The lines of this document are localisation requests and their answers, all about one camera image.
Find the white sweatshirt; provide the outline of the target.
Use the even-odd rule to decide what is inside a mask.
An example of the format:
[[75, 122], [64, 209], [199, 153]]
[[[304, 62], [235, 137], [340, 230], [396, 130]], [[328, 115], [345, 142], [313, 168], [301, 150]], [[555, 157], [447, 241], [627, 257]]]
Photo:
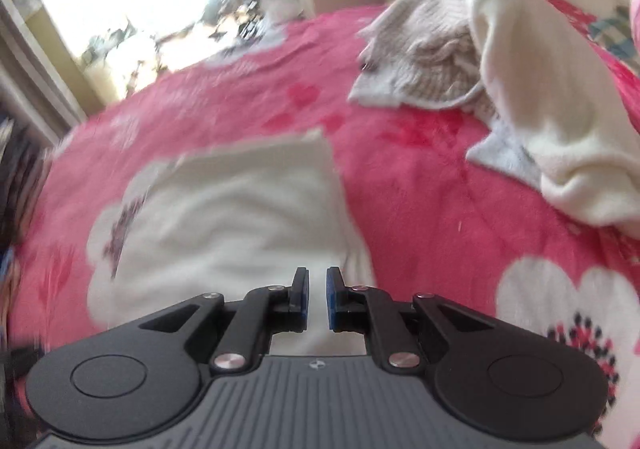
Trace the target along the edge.
[[363, 338], [335, 333], [326, 271], [372, 285], [366, 243], [350, 217], [329, 140], [318, 130], [247, 140], [153, 161], [94, 222], [87, 309], [101, 329], [217, 292], [229, 301], [310, 273], [308, 327], [282, 333], [278, 355], [360, 355]]

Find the stack of folded clothes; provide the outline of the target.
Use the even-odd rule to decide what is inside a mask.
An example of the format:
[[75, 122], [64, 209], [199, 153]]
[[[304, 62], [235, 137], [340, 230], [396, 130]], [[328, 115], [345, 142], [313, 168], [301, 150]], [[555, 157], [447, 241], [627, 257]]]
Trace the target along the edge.
[[49, 173], [46, 149], [8, 113], [1, 113], [1, 339], [20, 281], [16, 250], [24, 241]]

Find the white fluffy garment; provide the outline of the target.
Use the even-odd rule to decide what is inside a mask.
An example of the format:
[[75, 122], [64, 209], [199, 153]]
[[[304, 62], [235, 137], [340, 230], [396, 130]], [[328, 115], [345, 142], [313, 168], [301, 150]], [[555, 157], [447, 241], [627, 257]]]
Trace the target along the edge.
[[639, 235], [639, 134], [598, 54], [546, 0], [465, 0], [480, 76], [555, 209]]

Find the beige knitted sweater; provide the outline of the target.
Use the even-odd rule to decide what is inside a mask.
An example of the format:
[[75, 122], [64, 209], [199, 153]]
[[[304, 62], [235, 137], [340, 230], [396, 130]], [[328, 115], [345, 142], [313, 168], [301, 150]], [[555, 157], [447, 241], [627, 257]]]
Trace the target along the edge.
[[358, 32], [366, 46], [348, 99], [367, 107], [460, 108], [498, 120], [480, 79], [465, 0], [396, 0]]

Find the grey curtain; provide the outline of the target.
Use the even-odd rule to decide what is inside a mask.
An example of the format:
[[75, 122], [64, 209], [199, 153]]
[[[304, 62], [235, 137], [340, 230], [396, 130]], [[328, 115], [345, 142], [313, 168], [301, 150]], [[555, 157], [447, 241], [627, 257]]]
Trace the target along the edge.
[[12, 0], [1, 0], [1, 105], [46, 147], [87, 119]]

